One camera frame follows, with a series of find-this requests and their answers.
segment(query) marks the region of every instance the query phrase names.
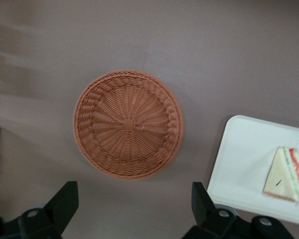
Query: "basket center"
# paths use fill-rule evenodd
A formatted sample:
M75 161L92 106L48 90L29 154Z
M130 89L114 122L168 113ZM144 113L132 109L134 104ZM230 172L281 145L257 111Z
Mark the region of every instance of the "basket center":
M124 122L123 129L124 130L132 130L134 128L134 120L126 119Z

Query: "black clamp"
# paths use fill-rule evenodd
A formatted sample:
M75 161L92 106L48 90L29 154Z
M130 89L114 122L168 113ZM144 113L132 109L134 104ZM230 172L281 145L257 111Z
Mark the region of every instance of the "black clamp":
M0 217L0 239L61 239L78 206L77 182L67 182L43 209L28 210L7 223Z
M183 239L294 239L277 219L257 216L249 223L217 209L202 183L192 185L192 211L197 225Z

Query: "round basket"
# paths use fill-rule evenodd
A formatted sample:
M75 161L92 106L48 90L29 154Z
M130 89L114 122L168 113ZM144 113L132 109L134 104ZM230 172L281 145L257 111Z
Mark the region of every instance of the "round basket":
M75 108L74 132L86 159L125 180L150 177L178 152L184 121L173 93L147 73L119 70L93 81Z

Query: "woven basket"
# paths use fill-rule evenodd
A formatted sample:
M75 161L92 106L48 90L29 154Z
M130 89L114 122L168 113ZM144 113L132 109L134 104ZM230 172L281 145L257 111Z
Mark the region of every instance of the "woven basket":
M175 157L183 117L173 93L147 73L120 70L93 81L74 114L74 132L86 159L125 180L157 174Z

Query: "plastic wrap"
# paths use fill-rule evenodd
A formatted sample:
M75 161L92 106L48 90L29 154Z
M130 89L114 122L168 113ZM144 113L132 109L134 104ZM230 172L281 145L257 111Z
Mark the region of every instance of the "plastic wrap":
M295 148L277 149L263 192L299 205L299 154Z

